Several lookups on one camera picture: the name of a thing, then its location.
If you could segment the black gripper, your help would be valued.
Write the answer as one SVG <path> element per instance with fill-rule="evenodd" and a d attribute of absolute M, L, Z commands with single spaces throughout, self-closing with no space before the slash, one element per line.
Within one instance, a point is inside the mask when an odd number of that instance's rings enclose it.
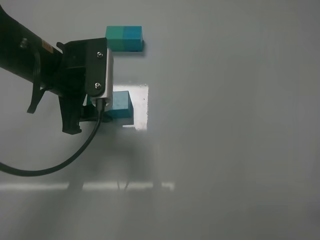
<path fill-rule="evenodd" d="M 62 131 L 79 134 L 80 122 L 96 122 L 98 111 L 94 105 L 83 105 L 85 97 L 99 97 L 107 89 L 107 39 L 93 38 L 58 42 L 62 50 L 62 60 L 58 68 L 57 80 L 60 84 L 59 106 L 62 117 Z M 113 118 L 104 112 L 102 122 L 112 122 Z"/>

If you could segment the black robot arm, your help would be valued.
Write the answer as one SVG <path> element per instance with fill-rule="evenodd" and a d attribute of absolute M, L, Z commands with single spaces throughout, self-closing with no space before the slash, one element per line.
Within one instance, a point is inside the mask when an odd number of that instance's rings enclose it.
<path fill-rule="evenodd" d="M 79 123 L 103 121 L 112 104 L 113 57 L 107 39 L 93 38 L 51 46 L 0 11 L 0 66 L 31 82 L 27 112 L 33 114 L 45 92 L 58 96 L 62 131 L 75 135 Z"/>

